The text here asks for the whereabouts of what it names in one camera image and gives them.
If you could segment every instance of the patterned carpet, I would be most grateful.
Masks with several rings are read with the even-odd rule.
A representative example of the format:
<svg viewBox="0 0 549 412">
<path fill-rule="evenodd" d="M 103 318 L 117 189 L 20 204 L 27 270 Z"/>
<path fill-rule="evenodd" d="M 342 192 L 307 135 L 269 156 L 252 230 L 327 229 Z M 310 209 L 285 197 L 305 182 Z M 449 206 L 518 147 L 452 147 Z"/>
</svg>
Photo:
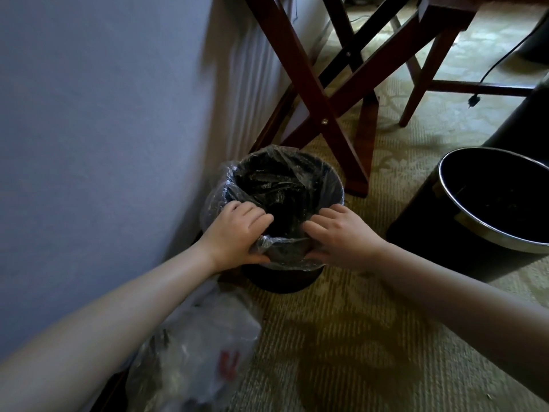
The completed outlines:
<svg viewBox="0 0 549 412">
<path fill-rule="evenodd" d="M 403 22 L 412 13 L 399 14 Z M 355 10 L 351 19 L 368 15 Z M 478 80 L 522 39 L 541 8 L 489 5 L 460 34 L 437 77 Z M 353 23 L 358 28 L 365 17 Z M 364 50 L 367 57 L 391 34 L 386 27 Z M 316 65 L 339 51 L 332 34 Z M 418 55 L 423 63 L 428 52 Z M 328 92 L 348 76 L 342 74 Z M 511 58 L 487 82 L 536 83 L 546 68 Z M 346 205 L 383 235 L 445 152 L 480 145 L 521 99 L 482 96 L 468 109 L 467 94 L 428 93 L 407 128 L 396 123 L 412 90 L 406 68 L 377 87 L 381 97 L 370 195 Z M 341 124 L 353 133 L 360 104 Z M 338 169 L 319 137 L 306 150 Z M 549 260 L 493 285 L 549 307 Z M 230 409 L 245 411 L 536 411 L 538 397 L 485 360 L 446 327 L 426 317 L 367 272 L 328 268 L 305 291 L 276 295 L 243 282 L 264 309 L 264 332 Z"/>
</svg>

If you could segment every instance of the trash bag liner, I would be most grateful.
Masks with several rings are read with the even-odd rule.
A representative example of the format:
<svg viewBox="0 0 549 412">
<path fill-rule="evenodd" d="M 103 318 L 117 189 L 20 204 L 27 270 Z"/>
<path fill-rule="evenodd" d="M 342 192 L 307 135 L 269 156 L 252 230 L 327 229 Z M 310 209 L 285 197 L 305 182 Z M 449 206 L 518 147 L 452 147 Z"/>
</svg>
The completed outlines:
<svg viewBox="0 0 549 412">
<path fill-rule="evenodd" d="M 298 149 L 270 145 L 240 162 L 224 164 L 224 174 L 211 191 L 200 215 L 206 230 L 230 201 L 250 201 L 274 216 L 273 223 L 252 251 L 265 253 L 275 270 L 315 270 L 322 266 L 304 260 L 319 246 L 301 224 L 320 208 L 343 204 L 343 185 L 332 166 Z"/>
</svg>

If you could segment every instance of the floor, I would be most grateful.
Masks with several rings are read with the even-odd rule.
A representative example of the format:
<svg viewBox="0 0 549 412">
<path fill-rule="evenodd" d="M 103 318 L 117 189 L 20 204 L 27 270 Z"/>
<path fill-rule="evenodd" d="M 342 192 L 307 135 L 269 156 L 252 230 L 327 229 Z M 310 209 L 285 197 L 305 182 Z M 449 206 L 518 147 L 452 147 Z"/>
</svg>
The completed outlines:
<svg viewBox="0 0 549 412">
<path fill-rule="evenodd" d="M 412 13 L 399 14 L 403 22 Z M 371 11 L 353 10 L 358 28 Z M 541 8 L 488 5 L 460 34 L 437 77 L 478 80 L 524 37 Z M 391 34 L 386 27 L 363 51 L 371 54 Z M 330 36 L 316 65 L 320 70 L 340 49 Z M 418 55 L 422 63 L 428 49 Z M 486 82 L 538 82 L 547 68 L 511 58 Z M 341 75 L 332 92 L 348 76 Z M 412 90 L 406 68 L 377 87 L 378 133 L 370 195 L 346 197 L 346 205 L 381 235 L 398 216 L 444 153 L 480 145 L 520 103 L 520 98 L 482 96 L 468 108 L 467 94 L 428 93 L 408 127 L 396 123 Z M 360 104 L 341 124 L 353 133 Z M 322 138 L 306 150 L 340 173 Z M 549 308 L 549 260 L 493 283 Z M 538 397 L 485 360 L 443 325 L 427 318 L 367 271 L 328 268 L 311 287 L 291 295 L 244 286 L 264 310 L 264 332 L 231 410 L 253 411 L 537 411 Z"/>
</svg>

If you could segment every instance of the white plastic bag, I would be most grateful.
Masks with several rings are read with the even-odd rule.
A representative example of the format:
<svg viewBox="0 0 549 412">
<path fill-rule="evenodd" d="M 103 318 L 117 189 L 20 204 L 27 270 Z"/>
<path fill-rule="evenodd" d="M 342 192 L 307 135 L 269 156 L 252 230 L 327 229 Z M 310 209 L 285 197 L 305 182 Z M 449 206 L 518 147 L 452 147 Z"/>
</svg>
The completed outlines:
<svg viewBox="0 0 549 412">
<path fill-rule="evenodd" d="M 205 284 L 137 353 L 126 383 L 129 412 L 219 411 L 242 381 L 261 313 L 240 288 Z"/>
</svg>

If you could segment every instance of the plastic bag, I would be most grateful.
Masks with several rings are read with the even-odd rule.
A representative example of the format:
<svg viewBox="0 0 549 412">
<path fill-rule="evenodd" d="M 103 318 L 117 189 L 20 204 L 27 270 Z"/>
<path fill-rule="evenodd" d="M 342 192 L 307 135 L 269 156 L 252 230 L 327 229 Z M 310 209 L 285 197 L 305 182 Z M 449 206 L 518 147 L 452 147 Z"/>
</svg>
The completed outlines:
<svg viewBox="0 0 549 412">
<path fill-rule="evenodd" d="M 271 263 L 264 266 L 316 270 L 322 264 L 303 257 L 318 243 L 301 224 L 320 208 L 343 204 L 343 197 L 343 185 L 332 166 L 298 149 L 270 145 L 241 162 L 224 165 L 223 177 L 202 208 L 200 226 L 205 231 L 230 201 L 251 201 L 274 215 L 252 248 L 269 256 Z"/>
<path fill-rule="evenodd" d="M 261 312 L 242 289 L 222 286 L 202 285 L 140 347 L 126 383 L 129 412 L 229 404 L 254 353 Z"/>
</svg>

